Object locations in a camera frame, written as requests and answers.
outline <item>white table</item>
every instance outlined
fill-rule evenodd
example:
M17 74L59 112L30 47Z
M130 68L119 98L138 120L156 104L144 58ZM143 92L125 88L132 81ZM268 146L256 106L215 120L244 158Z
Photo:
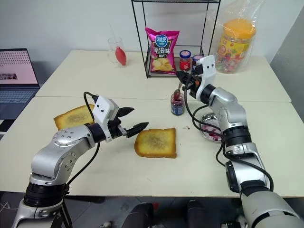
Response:
M82 97L84 91L89 91L114 98L168 100L178 79L147 79L141 53L128 52L127 56L127 67L114 68L107 52L74 50L36 96ZM291 102L264 57L251 57L244 72L218 73L213 85L233 93L239 101Z
M188 114L174 116L168 100L114 99L135 110L121 118L130 128L149 121L149 128L176 128L177 158L148 159L134 151L136 137L103 142L92 164L72 183L72 195L235 197L225 168L215 160L219 144L205 140ZM240 102L247 111L252 140L257 144L275 191L283 197L304 196L304 125L290 103ZM53 118L83 105L82 98L34 97L0 141L0 190L24 192L33 156L57 131ZM194 109L200 104L190 102ZM94 148L76 163L81 169Z

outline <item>plastic bag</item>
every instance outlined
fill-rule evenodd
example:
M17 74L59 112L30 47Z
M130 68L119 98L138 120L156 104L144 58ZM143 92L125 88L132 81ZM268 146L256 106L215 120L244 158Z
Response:
M235 0L220 9L213 43L217 49L217 70L231 74L250 56L256 24L264 0Z
M145 28L151 41L151 72L175 74L173 49L179 36L179 31L156 32L150 28Z

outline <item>laptop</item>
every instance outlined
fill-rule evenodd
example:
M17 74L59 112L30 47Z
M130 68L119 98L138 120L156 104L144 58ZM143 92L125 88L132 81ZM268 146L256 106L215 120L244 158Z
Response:
M28 50L0 49L0 120L15 120L39 89Z

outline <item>laptop screen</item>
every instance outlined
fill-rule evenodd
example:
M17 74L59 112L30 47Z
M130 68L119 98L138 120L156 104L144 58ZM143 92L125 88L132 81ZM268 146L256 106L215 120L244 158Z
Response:
M37 83L26 49L0 50L0 85Z

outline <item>jar lid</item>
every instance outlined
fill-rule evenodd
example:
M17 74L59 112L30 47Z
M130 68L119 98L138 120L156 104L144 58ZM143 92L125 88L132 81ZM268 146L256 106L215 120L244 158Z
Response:
M181 58L190 58L191 57L191 52L189 52L187 50L182 50L180 52L180 57Z
M238 18L228 21L223 26L224 33L235 39L251 39L256 34L256 28L247 19Z
M198 60L200 60L201 58L204 58L204 56L195 55L195 56L192 57L192 59L193 59L194 61L198 61Z

